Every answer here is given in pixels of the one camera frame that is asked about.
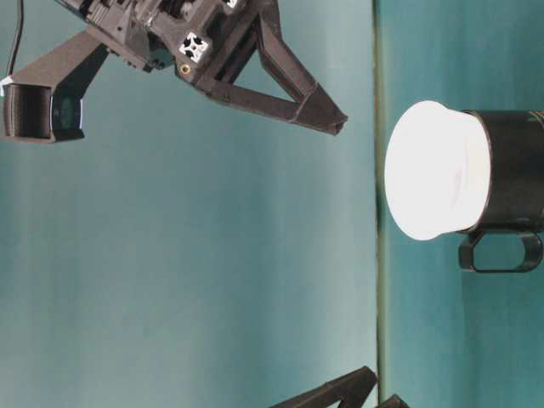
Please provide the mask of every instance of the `teal wall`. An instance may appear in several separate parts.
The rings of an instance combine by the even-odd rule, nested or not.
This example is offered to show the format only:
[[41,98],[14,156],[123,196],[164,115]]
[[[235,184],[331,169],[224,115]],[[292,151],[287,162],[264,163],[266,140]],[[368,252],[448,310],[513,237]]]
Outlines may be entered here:
[[[377,0],[381,161],[394,124],[422,99],[541,109],[543,15],[541,0]],[[460,235],[411,241],[380,196],[384,393],[419,408],[543,406],[543,268],[462,273]],[[519,256],[517,243],[501,239],[479,261],[512,265]]]
[[[18,67],[82,27],[26,4]],[[375,367],[371,5],[343,5],[280,0],[351,116],[335,139],[110,57],[86,139],[0,142],[0,406],[265,407]]]

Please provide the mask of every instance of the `black 3d-printed part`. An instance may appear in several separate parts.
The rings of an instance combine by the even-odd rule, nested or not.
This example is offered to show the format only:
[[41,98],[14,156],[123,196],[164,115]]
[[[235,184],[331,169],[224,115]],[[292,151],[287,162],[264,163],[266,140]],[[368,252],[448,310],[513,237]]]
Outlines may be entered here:
[[[66,127],[76,123],[74,112],[81,115],[77,101],[104,62],[106,50],[144,71],[174,65],[180,79],[232,108],[330,134],[339,133],[348,120],[283,41],[278,0],[56,1],[84,19],[88,27],[4,82],[11,98],[6,113],[6,135],[11,139],[55,142],[81,138],[81,129]],[[255,52],[292,100],[235,85]],[[15,103],[18,91],[7,88],[18,85],[50,88],[53,120],[47,135],[43,131],[46,118],[37,117],[35,109],[40,105],[46,111],[46,104],[37,100],[25,108]],[[66,112],[56,109],[62,106],[71,108]],[[37,123],[23,125],[28,121]]]

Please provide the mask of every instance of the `mug handle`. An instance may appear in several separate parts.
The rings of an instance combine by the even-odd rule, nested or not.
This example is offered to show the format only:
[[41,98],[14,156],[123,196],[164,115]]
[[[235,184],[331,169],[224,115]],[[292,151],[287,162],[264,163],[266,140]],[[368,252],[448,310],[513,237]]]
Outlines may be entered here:
[[486,231],[474,231],[468,234],[467,239],[459,246],[459,265],[466,272],[479,274],[523,274],[535,269],[542,261],[544,249],[537,233],[523,231],[516,233],[524,243],[525,257],[515,269],[478,269],[474,265],[474,250],[486,234]]

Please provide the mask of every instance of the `white cup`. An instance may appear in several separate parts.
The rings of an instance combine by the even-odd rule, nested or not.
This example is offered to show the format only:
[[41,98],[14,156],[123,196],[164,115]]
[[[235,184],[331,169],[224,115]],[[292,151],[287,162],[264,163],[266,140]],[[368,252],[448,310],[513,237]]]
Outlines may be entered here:
[[400,229],[419,241],[470,229],[484,212],[490,173],[490,145],[479,119],[420,102],[399,119],[389,141],[389,209]]

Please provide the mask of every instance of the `screw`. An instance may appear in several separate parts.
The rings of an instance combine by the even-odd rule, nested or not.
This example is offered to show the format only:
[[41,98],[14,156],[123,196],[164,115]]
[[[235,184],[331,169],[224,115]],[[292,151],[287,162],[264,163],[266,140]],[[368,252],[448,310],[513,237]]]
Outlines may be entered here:
[[184,75],[189,75],[189,74],[190,74],[190,66],[188,66],[187,64],[181,65],[181,67],[179,68],[179,70],[180,70],[181,73],[184,74]]

